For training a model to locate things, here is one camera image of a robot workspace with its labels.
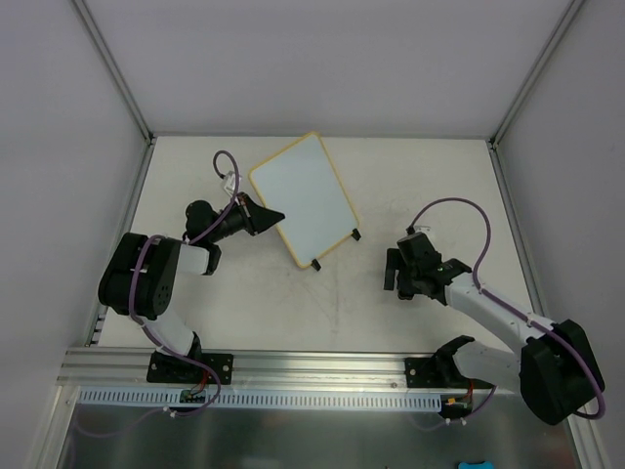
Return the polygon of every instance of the gray wall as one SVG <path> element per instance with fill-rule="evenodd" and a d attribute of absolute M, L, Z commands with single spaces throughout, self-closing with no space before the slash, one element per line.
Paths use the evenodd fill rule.
<path fill-rule="evenodd" d="M 625 463 L 625 3 L 587 2 L 501 154 L 550 314 L 581 322 L 606 381 L 599 422 Z"/>
<path fill-rule="evenodd" d="M 89 0 L 154 131 L 487 137 L 568 0 Z"/>
<path fill-rule="evenodd" d="M 0 6 L 0 465 L 85 328 L 143 142 L 70 4 Z"/>

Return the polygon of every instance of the whiteboard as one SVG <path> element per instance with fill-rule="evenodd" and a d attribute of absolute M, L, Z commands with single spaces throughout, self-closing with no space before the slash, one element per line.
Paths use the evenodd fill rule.
<path fill-rule="evenodd" d="M 358 228 L 339 175 L 316 133 L 253 168 L 249 178 L 265 206 L 286 215 L 277 229 L 301 268 Z"/>

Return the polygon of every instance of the white table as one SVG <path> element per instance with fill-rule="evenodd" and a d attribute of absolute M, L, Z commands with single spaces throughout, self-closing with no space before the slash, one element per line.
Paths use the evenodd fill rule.
<path fill-rule="evenodd" d="M 293 142 L 277 137 L 161 137 L 157 140 L 132 231 L 180 237 L 185 208 L 203 198 L 228 201 L 212 169 L 218 149 L 230 151 L 245 176 L 242 189 L 258 197 L 249 169 Z M 322 269 L 300 270 L 272 229 L 238 233 L 220 242 L 211 277 L 178 276 L 172 306 L 204 348 L 331 352 L 433 352 L 468 334 L 505 346 L 464 315 L 428 298 L 399 301 L 384 291 L 386 250 L 396 246 L 416 212 L 445 196 L 467 197 L 488 213 L 493 229 L 480 276 L 509 298 L 529 305 L 517 251 L 485 142 L 416 139 L 341 139 L 324 143 L 360 219 L 362 240 L 347 240 L 320 259 Z M 220 159 L 222 171 L 228 160 Z M 423 218 L 443 257 L 475 262 L 484 242 L 481 216 L 447 203 Z M 100 345 L 149 347 L 128 319 L 109 311 Z"/>

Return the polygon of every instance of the purple cable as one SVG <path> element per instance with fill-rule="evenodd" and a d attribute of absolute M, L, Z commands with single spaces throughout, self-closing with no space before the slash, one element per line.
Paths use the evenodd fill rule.
<path fill-rule="evenodd" d="M 200 241 L 203 237 L 205 237 L 206 235 L 208 235 L 209 233 L 211 233 L 213 230 L 215 230 L 215 228 L 224 221 L 224 219 L 226 218 L 226 216 L 230 213 L 231 209 L 233 208 L 234 204 L 236 203 L 236 195 L 238 194 L 238 165 L 236 164 L 236 161 L 234 160 L 234 156 L 232 156 L 229 151 L 225 151 L 224 149 L 220 149 L 218 152 L 215 153 L 215 156 L 213 156 L 213 168 L 215 168 L 215 172 L 217 173 L 217 175 L 224 179 L 224 175 L 219 171 L 219 169 L 217 169 L 217 158 L 221 155 L 224 154 L 225 156 L 227 156 L 230 160 L 230 162 L 232 163 L 232 168 L 234 168 L 234 192 L 232 193 L 232 197 L 230 198 L 230 202 L 229 204 L 226 206 L 226 208 L 224 210 L 222 210 L 222 213 L 220 213 L 219 217 L 217 217 L 217 220 L 215 220 L 213 222 L 213 224 L 208 227 L 206 230 L 204 230 L 201 234 L 199 234 L 198 236 L 196 236 L 195 238 L 191 239 L 188 243 L 189 244 L 196 244 L 198 241 Z"/>
<path fill-rule="evenodd" d="M 479 293 L 483 294 L 486 298 L 488 298 L 489 300 L 493 301 L 494 303 L 496 303 L 497 305 L 501 306 L 502 308 L 505 308 L 510 313 L 515 315 L 517 318 L 519 318 L 520 320 L 522 320 L 524 322 L 527 322 L 528 321 L 528 317 L 527 317 L 527 315 L 525 313 L 523 313 L 522 311 L 518 310 L 514 306 L 508 304 L 507 302 L 505 302 L 504 300 L 499 298 L 494 293 L 491 293 L 490 291 L 488 291 L 486 288 L 483 288 L 481 286 L 481 283 L 479 282 L 479 277 L 478 277 L 479 266 L 481 265 L 481 262 L 484 260 L 484 257 L 486 256 L 486 252 L 488 252 L 488 248 L 490 247 L 490 240 L 492 238 L 492 229 L 490 227 L 490 220 L 488 219 L 488 215 L 486 215 L 486 212 L 479 205 L 477 205 L 475 202 L 473 202 L 473 201 L 471 201 L 471 200 L 469 200 L 467 198 L 461 198 L 461 197 L 440 198 L 440 199 L 435 200 L 434 202 L 430 202 L 428 205 L 426 205 L 417 214 L 417 216 L 414 217 L 414 220 L 412 220 L 412 223 L 410 224 L 410 228 L 414 227 L 414 224 L 417 222 L 417 220 L 419 220 L 419 218 L 427 210 L 429 210 L 431 207 L 433 207 L 435 205 L 438 205 L 440 203 L 443 203 L 443 202 L 462 202 L 462 203 L 467 203 L 467 204 L 471 205 L 472 207 L 474 207 L 480 213 L 480 215 L 483 218 L 484 223 L 486 225 L 486 242 L 484 243 L 484 248 L 482 249 L 481 253 L 479 254 L 479 257 L 476 260 L 476 263 L 475 263 L 475 265 L 473 267 L 473 282 L 476 285 L 476 288 L 478 289 Z M 573 414 L 577 415 L 578 417 L 586 418 L 586 419 L 589 419 L 589 420 L 598 420 L 598 419 L 602 418 L 605 415 L 604 394 L 602 393 L 602 390 L 599 387 L 599 383 L 597 382 L 597 379 L 593 375 L 593 372 L 588 367 L 586 362 L 584 362 L 584 359 L 582 359 L 582 357 L 577 353 L 577 351 L 575 349 L 573 349 L 568 344 L 568 342 L 566 342 L 564 339 L 562 339 L 553 330 L 548 329 L 547 327 L 543 326 L 542 324 L 540 324 L 540 323 L 538 323 L 538 322 L 536 322 L 534 320 L 530 320 L 529 321 L 529 325 L 531 325 L 532 327 L 536 328 L 536 330 L 539 330 L 540 332 L 542 332 L 543 334 L 547 335 L 551 339 L 555 340 L 567 352 L 569 352 L 571 354 L 571 356 L 575 359 L 577 364 L 579 364 L 579 367 L 582 369 L 582 371 L 586 375 L 586 378 L 588 378 L 588 381 L 590 382 L 591 387 L 593 388 L 593 392 L 595 393 L 595 397 L 597 398 L 597 404 L 598 404 L 597 412 L 589 414 L 589 413 L 583 413 L 583 412 L 580 412 L 579 410 L 576 410 L 576 411 L 573 412 Z"/>
<path fill-rule="evenodd" d="M 211 233 L 220 223 L 222 223 L 222 221 L 226 218 L 226 216 L 229 214 L 229 212 L 231 211 L 231 209 L 233 208 L 235 202 L 236 202 L 236 195 L 238 194 L 238 186 L 239 186 L 239 171 L 238 171 L 238 165 L 236 164 L 236 161 L 234 160 L 234 157 L 229 153 L 229 151 L 226 151 L 224 149 L 220 149 L 219 151 L 217 151 L 215 153 L 215 155 L 213 156 L 213 168 L 215 169 L 215 172 L 217 173 L 217 175 L 224 179 L 224 174 L 222 174 L 220 172 L 220 170 L 217 168 L 217 158 L 221 155 L 221 154 L 225 154 L 230 162 L 232 163 L 232 167 L 234 168 L 234 192 L 232 194 L 232 197 L 230 198 L 230 202 L 229 204 L 226 206 L 226 208 L 222 211 L 222 213 L 220 214 L 220 216 L 217 218 L 217 220 L 215 220 L 215 222 L 208 227 L 204 232 L 202 232 L 200 235 L 196 236 L 194 239 L 191 239 L 188 243 L 189 244 L 194 244 L 198 241 L 200 241 L 203 237 L 205 237 L 206 235 L 208 235 L 209 233 Z M 215 380 L 215 383 L 217 384 L 217 391 L 216 393 L 213 395 L 213 397 L 209 400 L 207 400 L 203 405 L 201 405 L 200 407 L 194 409 L 194 410 L 190 410 L 188 412 L 175 412 L 174 415 L 176 416 L 183 416 L 183 417 L 190 417 L 193 415 L 196 415 L 197 413 L 201 412 L 202 410 L 204 410 L 207 406 L 209 406 L 210 404 L 212 404 L 221 394 L 222 392 L 222 383 L 219 379 L 219 376 L 217 375 L 217 373 L 208 365 L 202 363 L 202 362 L 198 362 L 196 360 L 192 360 L 188 357 L 185 357 L 184 355 L 178 354 L 177 352 L 174 352 L 173 350 L 171 350 L 169 347 L 166 347 L 165 345 L 163 345 L 149 330 L 149 328 L 147 327 L 147 325 L 143 322 L 143 320 L 141 318 L 139 318 L 135 312 L 135 298 L 137 296 L 137 284 L 139 283 L 139 274 L 141 273 L 141 268 L 144 264 L 144 261 L 146 260 L 146 255 L 147 252 L 149 251 L 149 247 L 152 246 L 157 240 L 162 239 L 165 236 L 162 236 L 160 234 L 155 234 L 151 237 L 149 237 L 147 239 L 147 241 L 144 243 L 140 253 L 139 253 L 139 257 L 137 258 L 137 264 L 135 265 L 135 270 L 133 271 L 133 275 L 131 278 L 131 282 L 130 282 L 130 292 L 128 295 L 128 313 L 130 315 L 130 318 L 136 322 L 144 331 L 144 334 L 146 335 L 146 337 L 159 349 L 165 351 L 167 354 L 171 355 L 172 357 L 176 357 L 178 360 L 182 361 L 182 362 L 186 362 L 192 365 L 195 365 L 199 368 L 202 368 L 204 371 L 206 371 L 207 373 L 209 373 L 213 379 Z M 123 433 L 126 433 L 129 430 L 132 430 L 133 428 L 135 428 L 137 425 L 139 425 L 140 423 L 142 423 L 144 420 L 146 420 L 148 417 L 150 417 L 151 415 L 154 415 L 156 413 L 160 413 L 165 411 L 163 407 L 158 407 L 158 408 L 154 408 L 148 412 L 146 412 L 145 414 L 143 414 L 141 417 L 139 417 L 136 421 L 134 421 L 133 423 L 131 423 L 130 425 L 117 430 L 115 432 L 108 432 L 108 433 L 94 433 L 94 432 L 90 432 L 89 430 L 85 430 L 84 428 L 82 428 L 80 426 L 80 424 L 78 423 L 78 410 L 76 410 L 74 412 L 74 417 L 73 417 L 73 423 L 72 423 L 72 427 L 76 429 L 76 431 L 78 433 L 81 433 L 82 435 L 86 436 L 86 437 L 90 437 L 90 438 L 98 438 L 98 439 L 105 439 L 105 438 L 111 438 L 111 437 L 115 437 L 117 435 L 121 435 Z M 71 442 L 72 445 L 72 451 L 75 452 L 75 448 L 73 447 L 73 442 Z M 73 467 L 73 460 L 75 459 L 75 454 L 74 452 L 72 453 L 73 457 L 71 458 L 71 464 L 70 467 Z"/>
<path fill-rule="evenodd" d="M 479 403 L 479 405 L 469 415 L 464 417 L 464 419 L 469 420 L 470 418 L 473 418 L 475 415 L 480 413 L 481 410 L 486 407 L 486 404 L 488 404 L 490 400 L 492 399 L 492 397 L 495 395 L 496 390 L 497 390 L 497 386 L 493 386 L 492 388 L 490 388 L 490 392 L 488 393 L 488 396 L 486 396 L 486 398 L 481 403 Z M 447 427 L 451 424 L 462 422 L 461 418 L 449 420 L 449 423 L 447 423 L 447 420 L 445 419 L 445 420 L 441 420 L 439 423 L 437 423 L 436 425 L 433 425 L 432 427 L 422 427 L 421 425 L 419 425 L 417 422 L 414 421 L 414 417 L 412 415 L 408 417 L 408 420 L 410 421 L 413 427 L 415 427 L 418 430 L 421 430 L 422 432 L 434 432 L 435 430 L 438 430 L 441 427 Z"/>

